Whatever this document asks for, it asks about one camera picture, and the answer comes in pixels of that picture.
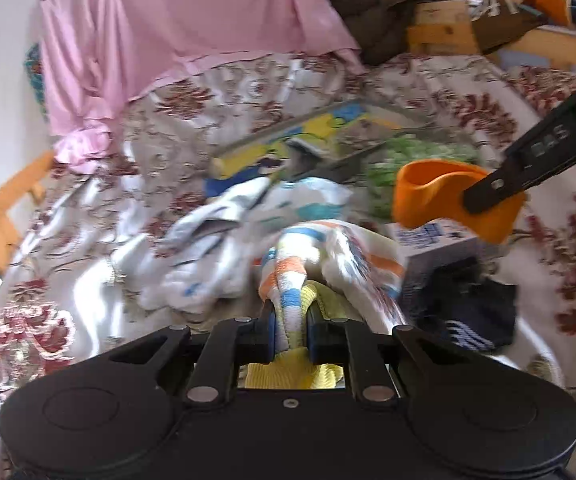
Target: colorful fabric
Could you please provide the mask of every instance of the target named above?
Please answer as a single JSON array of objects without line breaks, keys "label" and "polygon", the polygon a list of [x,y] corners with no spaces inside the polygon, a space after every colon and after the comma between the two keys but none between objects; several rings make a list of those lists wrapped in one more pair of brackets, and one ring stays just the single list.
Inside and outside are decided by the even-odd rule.
[{"label": "colorful fabric", "polygon": [[47,119],[46,97],[44,95],[44,67],[42,66],[41,52],[39,44],[35,43],[26,53],[24,61],[28,82],[34,91],[34,98],[39,104],[44,119]]},{"label": "colorful fabric", "polygon": [[341,219],[351,191],[325,178],[308,177],[274,186],[247,220],[258,235],[276,233],[299,222]]},{"label": "colorful fabric", "polygon": [[[365,284],[365,279],[358,274],[344,274],[346,267],[353,268],[356,265],[355,254],[346,252],[340,258],[329,257],[330,242],[337,240],[336,232],[343,231],[353,236],[354,243],[361,246],[370,267],[375,269],[374,283]],[[323,276],[328,282],[333,280],[333,286],[338,290],[343,290],[344,285],[353,289],[381,287],[387,296],[389,290],[401,290],[404,270],[397,262],[397,245],[393,240],[335,220],[303,222],[284,229],[276,244],[264,254],[261,265],[259,296],[262,300],[270,299],[275,306],[277,352],[303,346],[301,287],[307,276]],[[376,312],[374,304],[355,301],[353,306],[373,332],[391,332],[395,318],[388,309]]]},{"label": "colorful fabric", "polygon": [[115,149],[128,101],[217,65],[338,51],[362,70],[328,0],[41,0],[41,9],[56,158],[81,173]]},{"label": "colorful fabric", "polygon": [[[344,317],[361,321],[361,316],[347,300],[325,285],[306,282],[299,291],[302,326],[305,328],[309,308],[319,308],[325,319]],[[279,352],[268,365],[248,365],[246,388],[307,389],[334,388],[343,378],[343,368],[337,365],[314,365],[308,357],[308,348],[300,343]]]}]

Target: wooden bed frame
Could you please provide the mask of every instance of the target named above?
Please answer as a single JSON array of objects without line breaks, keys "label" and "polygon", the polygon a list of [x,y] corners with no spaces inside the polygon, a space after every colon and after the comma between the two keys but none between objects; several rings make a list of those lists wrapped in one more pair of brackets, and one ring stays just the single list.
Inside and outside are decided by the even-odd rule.
[{"label": "wooden bed frame", "polygon": [[8,210],[26,193],[30,193],[36,205],[44,200],[46,190],[40,181],[52,168],[52,160],[53,153],[49,150],[0,187],[0,276],[20,242],[20,235],[8,218]]},{"label": "wooden bed frame", "polygon": [[576,70],[576,30],[550,25],[535,28],[488,58],[506,68],[503,67],[503,57],[509,52],[545,58],[552,68]]}]

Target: bed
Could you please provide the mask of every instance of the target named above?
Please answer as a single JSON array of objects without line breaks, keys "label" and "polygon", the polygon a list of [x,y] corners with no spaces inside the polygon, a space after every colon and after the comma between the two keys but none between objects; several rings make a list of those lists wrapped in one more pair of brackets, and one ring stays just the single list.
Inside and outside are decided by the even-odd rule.
[{"label": "bed", "polygon": [[[31,65],[39,76],[41,65]],[[575,89],[576,33],[542,27],[488,59],[402,54],[357,77],[334,56],[273,54],[133,101],[117,153],[92,175],[53,162],[30,229],[16,250],[0,247],[10,255],[1,269],[0,402],[36,377],[163,326],[205,331],[256,315],[254,292],[200,314],[146,310],[127,270],[140,257],[131,248],[136,238],[161,238],[204,203],[199,176],[220,146],[364,95],[458,124],[500,157]],[[0,208],[0,222],[3,215]],[[496,358],[576,398],[576,167],[530,191],[494,276],[520,288],[516,340]],[[0,459],[0,478],[7,467]],[[576,475],[576,452],[570,470]]]}]

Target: blue stripe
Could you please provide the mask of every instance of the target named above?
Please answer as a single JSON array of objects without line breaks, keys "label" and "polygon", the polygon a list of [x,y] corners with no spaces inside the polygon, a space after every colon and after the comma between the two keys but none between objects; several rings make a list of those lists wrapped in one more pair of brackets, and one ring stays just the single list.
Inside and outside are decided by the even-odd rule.
[{"label": "blue stripe", "polygon": [[266,254],[263,255],[263,259],[261,260],[261,266],[263,267],[268,261],[274,260],[277,255],[277,249],[274,247],[270,248]]},{"label": "blue stripe", "polygon": [[201,286],[201,283],[193,283],[189,286],[184,292],[183,295],[185,297],[194,296],[194,291],[197,290]]},{"label": "blue stripe", "polygon": [[314,238],[320,242],[325,241],[325,235],[316,229],[311,229],[310,227],[291,227],[286,229],[284,233],[295,233],[299,235],[308,235],[310,238]]},{"label": "blue stripe", "polygon": [[385,293],[388,298],[396,300],[399,298],[399,293],[401,292],[397,288],[389,285],[380,285],[379,288]]},{"label": "blue stripe", "polygon": [[337,108],[337,110],[332,112],[332,115],[334,118],[340,118],[349,123],[350,121],[355,120],[365,111],[366,111],[365,108],[360,104],[351,103],[341,108]]},{"label": "blue stripe", "polygon": [[281,293],[281,306],[301,306],[301,291],[298,288],[289,288]]}]

